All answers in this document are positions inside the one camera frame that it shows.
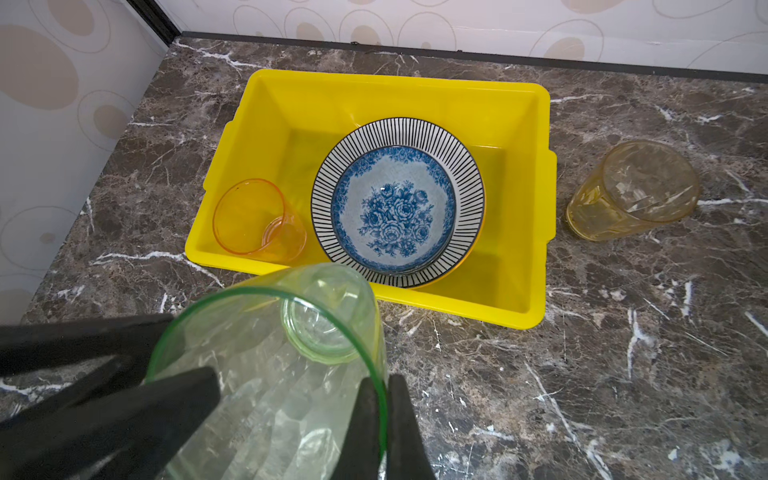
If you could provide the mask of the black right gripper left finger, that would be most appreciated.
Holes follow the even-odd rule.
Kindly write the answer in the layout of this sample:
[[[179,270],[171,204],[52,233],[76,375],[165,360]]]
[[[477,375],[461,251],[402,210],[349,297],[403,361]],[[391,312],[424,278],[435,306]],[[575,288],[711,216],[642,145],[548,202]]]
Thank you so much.
[[[374,480],[380,465],[379,399],[371,378],[359,386],[331,480]]]

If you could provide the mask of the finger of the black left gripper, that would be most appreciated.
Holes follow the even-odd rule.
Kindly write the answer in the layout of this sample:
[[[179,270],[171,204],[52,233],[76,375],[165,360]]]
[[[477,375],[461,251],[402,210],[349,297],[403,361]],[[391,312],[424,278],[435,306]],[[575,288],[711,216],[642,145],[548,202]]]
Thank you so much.
[[[210,367],[97,399],[86,381],[1,424],[4,479],[67,479],[97,466],[97,479],[153,479],[217,407]]]
[[[173,320],[171,314],[157,313],[3,326],[1,375],[13,376],[105,356],[140,359],[152,353]]]

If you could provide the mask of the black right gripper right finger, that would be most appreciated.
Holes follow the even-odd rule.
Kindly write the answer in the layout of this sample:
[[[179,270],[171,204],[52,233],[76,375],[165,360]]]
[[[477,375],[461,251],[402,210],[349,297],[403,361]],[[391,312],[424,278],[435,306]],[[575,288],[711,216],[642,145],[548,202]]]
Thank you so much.
[[[392,374],[387,389],[388,432],[386,478],[434,480],[405,377]]]

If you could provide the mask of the green translucent cup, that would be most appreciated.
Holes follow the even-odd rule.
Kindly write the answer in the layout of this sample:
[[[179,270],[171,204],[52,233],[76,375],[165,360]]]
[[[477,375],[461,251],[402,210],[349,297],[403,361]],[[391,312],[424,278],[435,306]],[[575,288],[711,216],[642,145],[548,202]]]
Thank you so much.
[[[211,368],[221,399],[167,465],[174,479],[327,479],[362,381],[387,376],[369,282],[334,263],[209,295],[158,341],[146,378]]]

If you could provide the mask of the pink translucent cup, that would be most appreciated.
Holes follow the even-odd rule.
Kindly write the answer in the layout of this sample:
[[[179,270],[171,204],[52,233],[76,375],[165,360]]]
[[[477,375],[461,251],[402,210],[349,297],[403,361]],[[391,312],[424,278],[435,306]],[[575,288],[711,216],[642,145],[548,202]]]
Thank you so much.
[[[285,263],[304,250],[307,231],[299,214],[272,182],[247,179],[219,199],[212,227],[217,243],[236,256]]]

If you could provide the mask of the white black-striped-rim plate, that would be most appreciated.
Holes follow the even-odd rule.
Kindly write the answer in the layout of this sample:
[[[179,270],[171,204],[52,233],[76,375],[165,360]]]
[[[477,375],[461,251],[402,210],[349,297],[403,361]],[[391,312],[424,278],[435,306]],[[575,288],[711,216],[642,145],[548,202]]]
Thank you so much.
[[[383,274],[360,265],[343,250],[332,226],[331,203],[340,177],[353,162],[393,146],[421,150],[443,166],[454,187],[457,211],[447,245],[430,263],[409,273]],[[468,256],[483,225],[485,187],[477,162],[457,137],[426,120],[392,117],[355,129],[331,149],[315,176],[310,211],[315,236],[331,261],[357,270],[372,283],[417,288],[446,276]]]

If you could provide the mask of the amber translucent cup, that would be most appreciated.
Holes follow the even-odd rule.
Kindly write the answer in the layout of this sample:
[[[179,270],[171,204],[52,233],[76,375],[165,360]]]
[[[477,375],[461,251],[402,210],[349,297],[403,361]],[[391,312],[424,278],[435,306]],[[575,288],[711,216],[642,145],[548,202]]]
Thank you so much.
[[[701,194],[689,161],[668,145],[634,140],[608,152],[566,208],[575,234],[599,242],[690,215]]]

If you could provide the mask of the yellow plastic bin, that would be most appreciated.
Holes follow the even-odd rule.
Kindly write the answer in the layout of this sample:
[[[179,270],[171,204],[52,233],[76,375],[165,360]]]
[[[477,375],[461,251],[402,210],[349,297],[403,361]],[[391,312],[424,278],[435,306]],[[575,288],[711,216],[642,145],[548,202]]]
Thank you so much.
[[[486,192],[479,238],[452,272],[413,289],[374,284],[380,300],[529,329],[544,318],[547,245],[556,232],[557,158],[550,97],[541,86],[360,74],[261,70],[225,126],[203,183],[185,253],[202,266],[264,275],[283,262],[226,251],[215,239],[220,197],[237,183],[274,183],[309,224],[311,190],[331,149],[367,123],[432,122],[475,159]]]

